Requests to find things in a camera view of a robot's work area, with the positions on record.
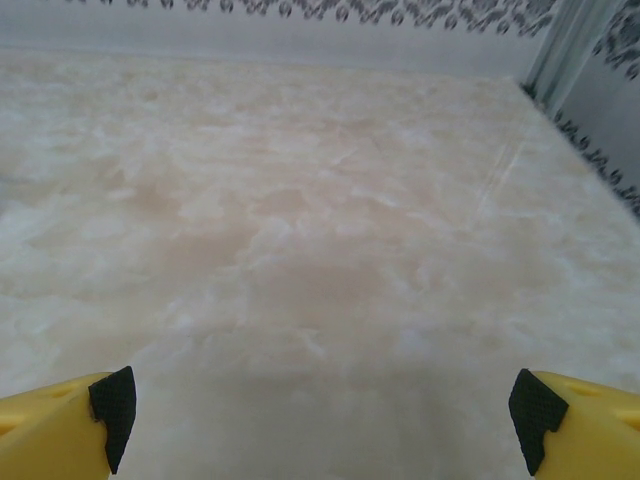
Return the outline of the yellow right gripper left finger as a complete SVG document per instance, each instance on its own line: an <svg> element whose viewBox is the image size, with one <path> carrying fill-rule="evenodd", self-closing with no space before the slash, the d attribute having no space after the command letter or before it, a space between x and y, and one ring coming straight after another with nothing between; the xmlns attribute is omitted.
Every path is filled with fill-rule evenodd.
<svg viewBox="0 0 640 480"><path fill-rule="evenodd" d="M130 366L0 398L0 480L109 480L135 419Z"/></svg>

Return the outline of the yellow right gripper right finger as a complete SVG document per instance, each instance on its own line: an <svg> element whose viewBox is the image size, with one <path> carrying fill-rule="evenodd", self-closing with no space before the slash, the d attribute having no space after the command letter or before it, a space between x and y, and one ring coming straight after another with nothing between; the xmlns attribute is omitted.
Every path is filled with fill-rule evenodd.
<svg viewBox="0 0 640 480"><path fill-rule="evenodd" d="M508 407L535 480L640 480L640 394L523 369Z"/></svg>

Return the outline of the aluminium frame post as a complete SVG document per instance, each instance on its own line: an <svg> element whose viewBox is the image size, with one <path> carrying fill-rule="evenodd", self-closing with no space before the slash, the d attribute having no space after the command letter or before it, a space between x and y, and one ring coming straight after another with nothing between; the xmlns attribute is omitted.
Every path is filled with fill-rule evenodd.
<svg viewBox="0 0 640 480"><path fill-rule="evenodd" d="M553 116L568 94L608 19L609 0L561 0L542 47L520 84L533 104Z"/></svg>

